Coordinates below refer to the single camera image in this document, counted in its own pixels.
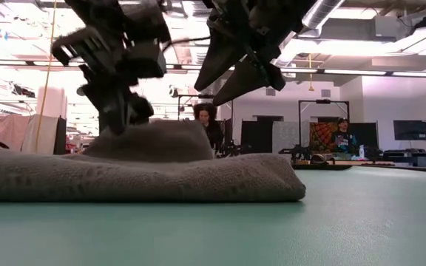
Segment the white wall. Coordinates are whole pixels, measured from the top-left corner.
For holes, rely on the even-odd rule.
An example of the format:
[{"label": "white wall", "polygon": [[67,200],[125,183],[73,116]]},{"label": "white wall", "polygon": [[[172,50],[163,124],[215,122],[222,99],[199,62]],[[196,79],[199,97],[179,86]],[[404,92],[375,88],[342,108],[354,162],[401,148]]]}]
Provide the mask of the white wall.
[{"label": "white wall", "polygon": [[[339,87],[335,87],[332,82],[313,82],[314,91],[309,91],[309,83],[296,84],[289,82],[284,89],[277,92],[276,96],[266,96],[266,89],[258,89],[247,95],[234,100],[234,126],[233,139],[236,143],[241,140],[241,123],[243,120],[255,120],[257,115],[283,116],[284,121],[297,121],[298,100],[322,99],[321,90],[331,90],[331,100],[339,100]],[[346,114],[335,104],[317,105],[312,103],[303,113],[302,119],[310,117],[344,117]],[[223,105],[220,107],[220,119],[229,119],[231,110]]]},{"label": "white wall", "polygon": [[426,78],[360,77],[340,88],[351,122],[378,123],[379,147],[426,150],[426,141],[394,140],[394,120],[426,120]]}]

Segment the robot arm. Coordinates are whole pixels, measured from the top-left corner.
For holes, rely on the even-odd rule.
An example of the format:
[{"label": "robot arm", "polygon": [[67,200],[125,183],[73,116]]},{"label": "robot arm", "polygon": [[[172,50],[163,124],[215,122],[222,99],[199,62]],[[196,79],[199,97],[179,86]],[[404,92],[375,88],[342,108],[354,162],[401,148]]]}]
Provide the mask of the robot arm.
[{"label": "robot arm", "polygon": [[[52,54],[68,66],[79,66],[87,84],[81,91],[116,134],[128,124],[154,114],[149,102],[132,94],[139,78],[162,78],[164,47],[172,45],[162,1],[144,0],[122,9],[116,0],[65,0],[86,24],[54,42]],[[195,89],[201,91],[232,66],[231,77],[214,97],[217,106],[263,86],[285,86],[280,69],[270,64],[279,44],[302,29],[301,19],[315,1],[203,0],[211,8],[207,21],[211,41]]]}]

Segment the monitor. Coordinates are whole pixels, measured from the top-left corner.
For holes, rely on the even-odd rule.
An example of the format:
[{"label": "monitor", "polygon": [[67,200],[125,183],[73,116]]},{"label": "monitor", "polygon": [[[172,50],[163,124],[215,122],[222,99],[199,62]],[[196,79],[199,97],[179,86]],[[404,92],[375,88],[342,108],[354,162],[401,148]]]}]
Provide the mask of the monitor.
[{"label": "monitor", "polygon": [[426,120],[395,120],[395,140],[426,140]]}]

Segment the gray towel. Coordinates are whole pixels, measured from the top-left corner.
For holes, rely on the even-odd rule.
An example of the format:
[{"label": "gray towel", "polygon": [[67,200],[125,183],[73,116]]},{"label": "gray towel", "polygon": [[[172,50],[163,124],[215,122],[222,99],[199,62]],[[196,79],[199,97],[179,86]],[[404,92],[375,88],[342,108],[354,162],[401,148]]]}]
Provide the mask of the gray towel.
[{"label": "gray towel", "polygon": [[305,196],[279,155],[213,159],[203,127],[158,121],[105,131],[84,154],[0,149],[0,201],[293,202]]}]

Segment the teal table surface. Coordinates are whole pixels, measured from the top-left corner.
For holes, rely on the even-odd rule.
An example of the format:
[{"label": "teal table surface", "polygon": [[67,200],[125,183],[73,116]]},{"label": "teal table surface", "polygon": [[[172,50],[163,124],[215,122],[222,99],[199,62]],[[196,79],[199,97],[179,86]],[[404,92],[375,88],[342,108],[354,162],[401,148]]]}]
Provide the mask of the teal table surface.
[{"label": "teal table surface", "polygon": [[426,173],[297,173],[299,203],[0,203],[0,266],[426,265]]}]

